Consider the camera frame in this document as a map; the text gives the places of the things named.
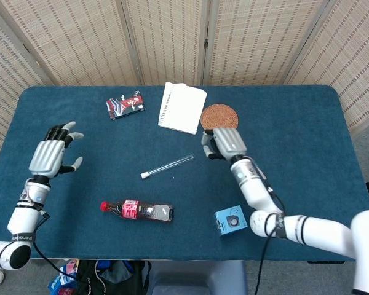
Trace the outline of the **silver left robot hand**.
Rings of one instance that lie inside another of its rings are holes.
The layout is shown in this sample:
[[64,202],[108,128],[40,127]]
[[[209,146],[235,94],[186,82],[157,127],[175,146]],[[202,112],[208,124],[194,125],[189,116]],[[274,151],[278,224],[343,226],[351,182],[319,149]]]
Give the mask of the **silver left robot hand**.
[[63,165],[66,149],[74,141],[84,137],[83,133],[70,132],[76,125],[75,121],[55,125],[46,133],[34,151],[29,165],[32,174],[29,182],[49,186],[49,181],[60,174],[72,173],[82,165],[83,157],[78,157],[71,165]]

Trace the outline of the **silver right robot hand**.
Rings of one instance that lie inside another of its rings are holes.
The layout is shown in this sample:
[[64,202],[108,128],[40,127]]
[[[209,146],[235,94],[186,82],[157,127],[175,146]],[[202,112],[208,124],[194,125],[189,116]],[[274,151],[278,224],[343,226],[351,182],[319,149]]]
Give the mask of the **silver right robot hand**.
[[201,145],[210,160],[231,161],[236,156],[245,156],[247,147],[235,128],[206,129]]

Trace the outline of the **clear glass test tube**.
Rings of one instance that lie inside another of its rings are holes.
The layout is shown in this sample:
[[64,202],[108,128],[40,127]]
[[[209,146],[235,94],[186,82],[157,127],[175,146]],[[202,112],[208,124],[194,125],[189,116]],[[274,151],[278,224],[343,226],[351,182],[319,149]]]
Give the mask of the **clear glass test tube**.
[[194,156],[193,155],[187,155],[186,157],[183,157],[181,159],[175,160],[173,162],[167,163],[167,164],[165,164],[163,166],[154,168],[154,169],[152,169],[150,171],[146,171],[146,172],[149,173],[149,176],[152,176],[152,175],[158,174],[158,173],[160,173],[162,171],[165,171],[165,170],[171,169],[173,167],[176,167],[178,165],[181,165],[181,164],[183,164],[185,162],[188,162],[190,160],[193,160],[193,159],[194,159]]

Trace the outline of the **round woven rattan coaster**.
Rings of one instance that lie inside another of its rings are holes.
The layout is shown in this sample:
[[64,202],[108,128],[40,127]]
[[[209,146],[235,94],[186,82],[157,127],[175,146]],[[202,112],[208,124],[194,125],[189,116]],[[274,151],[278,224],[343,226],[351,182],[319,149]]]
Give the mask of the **round woven rattan coaster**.
[[201,126],[204,130],[213,128],[237,128],[239,117],[235,110],[226,104],[213,104],[201,114]]

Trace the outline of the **white spiral notebook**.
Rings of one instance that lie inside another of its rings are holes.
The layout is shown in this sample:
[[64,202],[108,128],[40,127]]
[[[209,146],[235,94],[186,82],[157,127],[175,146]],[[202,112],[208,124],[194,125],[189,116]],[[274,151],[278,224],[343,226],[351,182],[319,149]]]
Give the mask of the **white spiral notebook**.
[[195,135],[207,92],[184,83],[166,82],[158,126]]

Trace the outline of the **dark blue table cloth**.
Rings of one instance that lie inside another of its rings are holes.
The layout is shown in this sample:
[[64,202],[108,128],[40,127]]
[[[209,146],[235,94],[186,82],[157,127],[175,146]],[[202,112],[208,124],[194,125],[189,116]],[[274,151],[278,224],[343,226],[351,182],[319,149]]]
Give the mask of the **dark blue table cloth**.
[[[145,111],[109,118],[106,101],[139,90]],[[159,127],[162,87],[30,87],[0,150],[0,241],[30,177],[38,143],[54,125],[75,121],[84,134],[63,163],[78,171],[51,180],[50,218],[36,235],[50,258],[258,260],[265,240],[250,229],[219,236],[214,214],[252,209],[229,163],[209,160],[195,135]],[[326,85],[207,87],[206,105],[223,103],[239,117],[247,153],[268,177],[286,212],[346,226],[369,209],[369,195],[335,90]],[[193,155],[194,159],[142,179],[141,173]],[[173,206],[170,222],[124,219],[102,202],[131,199]]]

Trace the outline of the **light blue speaker box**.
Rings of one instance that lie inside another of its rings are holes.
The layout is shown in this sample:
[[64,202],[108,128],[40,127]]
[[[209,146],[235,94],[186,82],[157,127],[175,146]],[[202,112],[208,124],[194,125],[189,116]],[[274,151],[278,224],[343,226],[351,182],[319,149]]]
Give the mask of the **light blue speaker box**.
[[214,218],[219,236],[231,234],[248,227],[240,205],[217,211]]

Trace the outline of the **bamboo folding screen panel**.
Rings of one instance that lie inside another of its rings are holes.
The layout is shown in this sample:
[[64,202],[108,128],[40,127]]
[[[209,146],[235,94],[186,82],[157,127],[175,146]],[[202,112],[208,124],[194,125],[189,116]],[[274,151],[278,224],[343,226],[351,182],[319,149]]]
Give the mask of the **bamboo folding screen panel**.
[[327,0],[212,0],[204,85],[282,84]]
[[141,83],[122,0],[0,0],[0,29],[23,88]]
[[285,79],[338,93],[347,127],[369,127],[369,0],[330,0]]
[[144,85],[200,85],[209,0],[122,0]]
[[28,87],[51,84],[0,15],[0,150],[21,93]]

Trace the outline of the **red black card box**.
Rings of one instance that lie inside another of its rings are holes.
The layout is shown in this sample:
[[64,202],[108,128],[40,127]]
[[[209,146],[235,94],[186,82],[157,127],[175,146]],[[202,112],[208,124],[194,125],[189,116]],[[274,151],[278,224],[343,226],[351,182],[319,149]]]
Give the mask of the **red black card box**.
[[131,114],[145,111],[143,96],[139,90],[131,95],[121,95],[119,98],[110,98],[106,101],[109,118],[120,119]]

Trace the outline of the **cola bottle red cap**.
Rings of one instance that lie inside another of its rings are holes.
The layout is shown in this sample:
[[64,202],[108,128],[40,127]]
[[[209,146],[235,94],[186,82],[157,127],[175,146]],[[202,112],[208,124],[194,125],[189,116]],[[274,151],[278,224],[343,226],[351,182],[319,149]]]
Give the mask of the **cola bottle red cap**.
[[104,201],[101,203],[100,209],[102,212],[110,212],[124,219],[150,219],[170,222],[173,218],[172,205],[145,203],[131,199],[116,203]]

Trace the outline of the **blue snack packages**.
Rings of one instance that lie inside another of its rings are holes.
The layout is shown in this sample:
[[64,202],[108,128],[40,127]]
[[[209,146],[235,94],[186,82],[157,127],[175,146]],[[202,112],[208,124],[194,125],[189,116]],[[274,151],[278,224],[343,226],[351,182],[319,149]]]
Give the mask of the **blue snack packages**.
[[59,274],[49,283],[50,295],[59,295],[59,290],[64,288],[75,288],[77,285],[76,273],[77,262],[70,260],[59,268]]

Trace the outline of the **black bag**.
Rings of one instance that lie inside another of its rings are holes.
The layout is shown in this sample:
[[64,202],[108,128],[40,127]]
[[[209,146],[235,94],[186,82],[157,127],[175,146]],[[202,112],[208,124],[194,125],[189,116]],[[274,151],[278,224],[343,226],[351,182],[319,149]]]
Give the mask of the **black bag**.
[[102,268],[98,260],[79,261],[77,287],[73,295],[146,295],[149,289],[149,261],[110,260]]

